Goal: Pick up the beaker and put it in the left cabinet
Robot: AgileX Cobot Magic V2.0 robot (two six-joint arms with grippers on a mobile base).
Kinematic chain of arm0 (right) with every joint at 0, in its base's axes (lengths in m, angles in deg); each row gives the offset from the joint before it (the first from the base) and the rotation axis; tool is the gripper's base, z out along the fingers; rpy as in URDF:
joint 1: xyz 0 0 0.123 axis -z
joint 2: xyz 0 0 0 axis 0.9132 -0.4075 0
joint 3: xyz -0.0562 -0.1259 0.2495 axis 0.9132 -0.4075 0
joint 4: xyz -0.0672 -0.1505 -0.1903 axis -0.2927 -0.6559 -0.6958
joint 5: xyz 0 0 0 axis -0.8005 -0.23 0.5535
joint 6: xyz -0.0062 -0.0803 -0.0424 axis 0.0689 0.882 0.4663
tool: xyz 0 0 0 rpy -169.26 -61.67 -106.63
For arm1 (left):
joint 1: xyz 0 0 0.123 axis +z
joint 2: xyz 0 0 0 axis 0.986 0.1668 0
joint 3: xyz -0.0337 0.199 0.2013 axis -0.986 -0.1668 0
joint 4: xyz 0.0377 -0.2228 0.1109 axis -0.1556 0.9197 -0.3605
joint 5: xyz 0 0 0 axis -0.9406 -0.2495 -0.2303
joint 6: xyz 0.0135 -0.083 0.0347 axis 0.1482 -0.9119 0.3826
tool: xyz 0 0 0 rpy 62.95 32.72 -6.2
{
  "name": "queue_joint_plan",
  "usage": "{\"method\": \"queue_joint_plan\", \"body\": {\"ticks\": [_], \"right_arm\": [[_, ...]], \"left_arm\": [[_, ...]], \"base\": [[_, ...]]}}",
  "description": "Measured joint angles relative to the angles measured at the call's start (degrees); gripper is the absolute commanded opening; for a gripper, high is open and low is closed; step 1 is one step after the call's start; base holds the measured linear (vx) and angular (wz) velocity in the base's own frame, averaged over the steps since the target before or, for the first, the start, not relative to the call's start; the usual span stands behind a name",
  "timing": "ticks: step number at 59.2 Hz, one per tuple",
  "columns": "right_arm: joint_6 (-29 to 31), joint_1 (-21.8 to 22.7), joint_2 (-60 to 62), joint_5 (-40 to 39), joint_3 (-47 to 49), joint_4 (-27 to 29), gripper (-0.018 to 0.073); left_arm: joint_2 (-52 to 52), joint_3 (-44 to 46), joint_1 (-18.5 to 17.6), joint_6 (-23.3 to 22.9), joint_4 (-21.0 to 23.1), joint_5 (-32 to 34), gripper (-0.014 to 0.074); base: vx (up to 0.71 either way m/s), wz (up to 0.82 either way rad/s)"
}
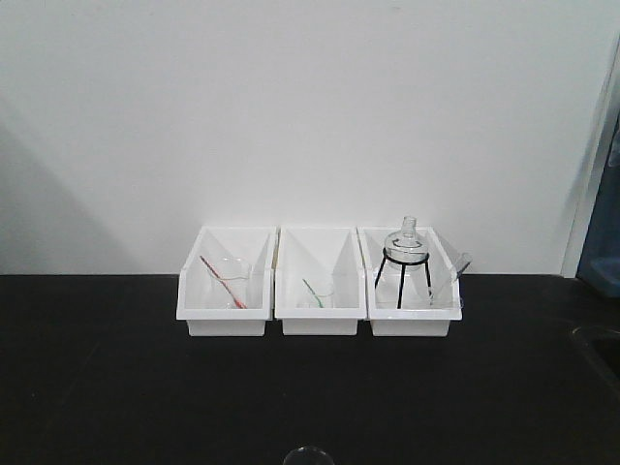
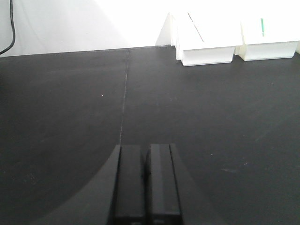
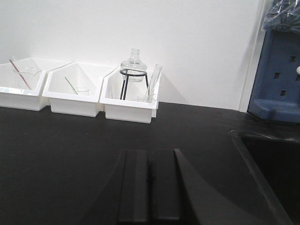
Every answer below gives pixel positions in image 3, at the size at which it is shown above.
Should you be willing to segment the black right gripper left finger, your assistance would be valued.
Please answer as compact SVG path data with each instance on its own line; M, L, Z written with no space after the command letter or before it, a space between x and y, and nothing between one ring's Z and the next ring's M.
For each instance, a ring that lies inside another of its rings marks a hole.
M144 150L126 153L118 222L149 222L148 158Z

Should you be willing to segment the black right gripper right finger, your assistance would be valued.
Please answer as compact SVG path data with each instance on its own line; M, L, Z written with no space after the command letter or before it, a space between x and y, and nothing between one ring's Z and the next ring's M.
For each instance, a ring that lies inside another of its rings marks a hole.
M176 157L177 149L158 150L152 160L151 220L153 223L193 223Z

